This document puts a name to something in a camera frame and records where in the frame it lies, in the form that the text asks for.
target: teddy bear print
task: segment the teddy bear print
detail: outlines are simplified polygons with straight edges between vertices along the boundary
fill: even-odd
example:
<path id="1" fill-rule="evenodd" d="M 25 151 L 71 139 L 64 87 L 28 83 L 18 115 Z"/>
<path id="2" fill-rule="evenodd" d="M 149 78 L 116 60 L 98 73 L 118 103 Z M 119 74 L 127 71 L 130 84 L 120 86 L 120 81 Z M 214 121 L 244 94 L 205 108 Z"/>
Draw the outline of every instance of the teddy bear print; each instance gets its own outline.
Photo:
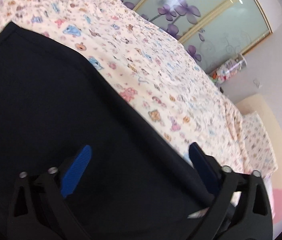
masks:
<path id="1" fill-rule="evenodd" d="M 157 102 L 162 107 L 166 108 L 166 104 L 163 103 L 158 97 L 152 97 L 153 101 Z"/>
<path id="2" fill-rule="evenodd" d="M 183 118 L 183 122 L 184 122 L 184 123 L 190 122 L 190 117 L 188 117 L 188 116 L 184 117 L 184 118 Z"/>
<path id="3" fill-rule="evenodd" d="M 137 53 L 139 53 L 140 55 L 142 55 L 142 52 L 139 48 L 135 48 L 135 50 L 137 51 Z"/>
<path id="4" fill-rule="evenodd" d="M 175 98 L 174 98 L 173 96 L 171 96 L 171 95 L 170 95 L 170 100 L 171 100 L 172 102 L 175 102 Z"/>
<path id="5" fill-rule="evenodd" d="M 128 64 L 128 68 L 131 69 L 134 72 L 137 72 L 137 69 L 133 67 L 131 64 Z"/>
<path id="6" fill-rule="evenodd" d="M 172 140 L 172 137 L 167 133 L 164 133 L 164 138 L 167 139 L 169 142 Z"/>
<path id="7" fill-rule="evenodd" d="M 153 122 L 160 122 L 161 116 L 158 110 L 149 111 L 148 115 L 150 116 Z"/>
<path id="8" fill-rule="evenodd" d="M 132 99 L 134 99 L 134 95 L 137 95 L 138 92 L 133 88 L 126 88 L 124 89 L 124 92 L 120 93 L 120 96 L 127 102 L 130 102 Z"/>
<path id="9" fill-rule="evenodd" d="M 83 42 L 81 42 L 81 43 L 76 43 L 76 44 L 75 44 L 75 48 L 76 48 L 77 50 L 80 50 L 80 51 L 85 51 L 85 50 L 87 50 L 87 48 L 86 48 L 86 46 L 84 46 Z"/>
<path id="10" fill-rule="evenodd" d="M 131 24 L 126 25 L 126 28 L 127 28 L 129 31 L 133 31 L 133 25 L 131 25 Z"/>

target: pillow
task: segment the pillow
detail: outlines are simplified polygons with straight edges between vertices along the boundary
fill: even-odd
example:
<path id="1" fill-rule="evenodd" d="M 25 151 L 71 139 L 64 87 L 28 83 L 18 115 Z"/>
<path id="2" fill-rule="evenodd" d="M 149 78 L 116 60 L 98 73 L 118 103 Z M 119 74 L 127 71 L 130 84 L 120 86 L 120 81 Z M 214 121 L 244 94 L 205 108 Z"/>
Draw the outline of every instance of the pillow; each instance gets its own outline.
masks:
<path id="1" fill-rule="evenodd" d="M 254 170 L 261 172 L 262 177 L 270 177 L 277 170 L 274 150 L 257 112 L 243 116 L 245 147 Z"/>
<path id="2" fill-rule="evenodd" d="M 275 202 L 273 223 L 276 224 L 282 221 L 282 129 L 271 108 L 260 94 L 243 99 L 236 104 L 236 107 L 240 110 L 241 114 L 249 114 L 257 111 L 272 141 L 276 162 L 279 166 L 279 169 L 271 176 Z M 276 231 L 279 230 L 278 228 L 282 230 L 282 225 L 276 227 Z"/>

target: bed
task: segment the bed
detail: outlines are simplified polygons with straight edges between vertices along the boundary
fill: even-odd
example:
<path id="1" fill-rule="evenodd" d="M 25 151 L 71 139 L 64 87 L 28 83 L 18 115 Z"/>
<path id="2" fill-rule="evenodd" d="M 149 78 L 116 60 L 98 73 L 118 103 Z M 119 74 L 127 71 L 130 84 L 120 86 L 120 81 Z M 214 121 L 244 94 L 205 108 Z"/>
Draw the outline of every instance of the bed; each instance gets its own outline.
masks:
<path id="1" fill-rule="evenodd" d="M 275 215 L 273 218 L 274 236 L 278 236 L 282 231 L 282 130 L 262 95 L 256 94 L 247 97 L 241 102 L 238 102 L 236 107 L 243 114 L 244 118 L 258 113 L 258 118 L 261 119 L 264 124 L 266 131 L 268 131 L 269 139 L 272 142 L 279 168 L 270 178 L 273 191 L 272 195 L 269 194 L 269 198 L 270 201 L 271 197 L 273 198 L 272 212 Z"/>
<path id="2" fill-rule="evenodd" d="M 189 165 L 195 141 L 221 165 L 252 172 L 238 108 L 177 40 L 120 0 L 0 0 L 0 32 L 10 21 L 81 53 Z"/>

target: black fabric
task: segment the black fabric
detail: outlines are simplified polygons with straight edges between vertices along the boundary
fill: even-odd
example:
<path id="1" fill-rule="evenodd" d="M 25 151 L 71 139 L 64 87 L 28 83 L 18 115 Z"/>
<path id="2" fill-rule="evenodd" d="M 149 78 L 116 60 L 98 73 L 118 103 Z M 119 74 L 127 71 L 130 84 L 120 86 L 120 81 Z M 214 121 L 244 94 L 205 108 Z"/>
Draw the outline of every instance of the black fabric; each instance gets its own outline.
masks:
<path id="1" fill-rule="evenodd" d="M 196 170 L 78 52 L 9 23 L 0 33 L 0 230 L 21 171 L 41 174 L 88 144 L 67 198 L 92 239 L 186 239 L 209 206 Z"/>

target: bedsheet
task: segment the bedsheet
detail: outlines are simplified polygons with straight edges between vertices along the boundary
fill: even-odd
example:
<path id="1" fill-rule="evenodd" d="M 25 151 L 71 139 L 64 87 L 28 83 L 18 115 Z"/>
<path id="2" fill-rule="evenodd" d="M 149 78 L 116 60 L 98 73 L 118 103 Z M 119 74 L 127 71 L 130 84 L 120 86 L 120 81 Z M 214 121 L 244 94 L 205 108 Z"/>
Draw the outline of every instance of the bedsheet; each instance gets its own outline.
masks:
<path id="1" fill-rule="evenodd" d="M 245 146 L 252 168 L 264 172 L 268 167 L 270 172 L 276 171 L 278 166 L 274 149 L 262 119 L 256 111 L 243 116 L 243 131 L 245 133 Z"/>
<path id="2" fill-rule="evenodd" d="M 252 171 L 239 110 L 177 40 L 120 0 L 0 0 L 0 31 L 10 21 L 81 53 L 189 164 L 197 142 Z"/>

